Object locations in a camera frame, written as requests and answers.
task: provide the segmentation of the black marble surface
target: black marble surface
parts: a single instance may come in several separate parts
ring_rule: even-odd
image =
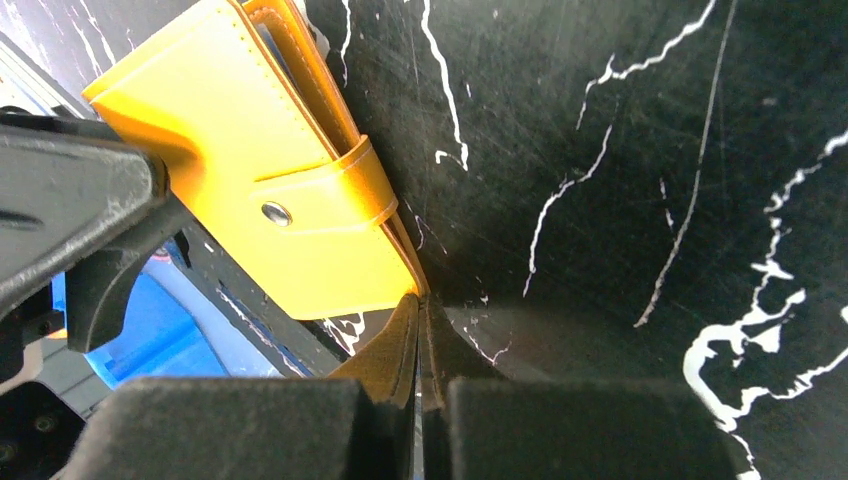
[[[0,27],[79,92],[193,2],[31,3],[4,0]],[[740,478],[848,478],[844,2],[306,11],[435,292],[490,361],[687,382]],[[346,349],[379,329],[365,318],[329,322]]]

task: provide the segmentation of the yellow leather wallet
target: yellow leather wallet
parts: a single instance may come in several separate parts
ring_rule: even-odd
[[[398,201],[291,0],[201,0],[83,96],[286,313],[394,308],[427,284]]]

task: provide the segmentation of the blue object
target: blue object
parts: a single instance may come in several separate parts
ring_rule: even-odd
[[[64,275],[53,299],[65,309]],[[279,375],[169,259],[155,257],[133,286],[121,334],[85,357],[113,389],[139,376]]]

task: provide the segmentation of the black surface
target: black surface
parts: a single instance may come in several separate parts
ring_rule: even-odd
[[[0,478],[53,478],[84,426],[79,415],[40,383],[27,382],[0,395]]]
[[[0,25],[72,91],[103,42],[121,58],[193,3],[44,1]],[[491,363],[687,381],[742,465],[750,447],[746,480],[848,477],[844,2],[307,3],[430,284]],[[662,60],[587,94],[613,54]]]
[[[457,380],[449,404],[454,480],[735,479],[715,425],[685,388]]]

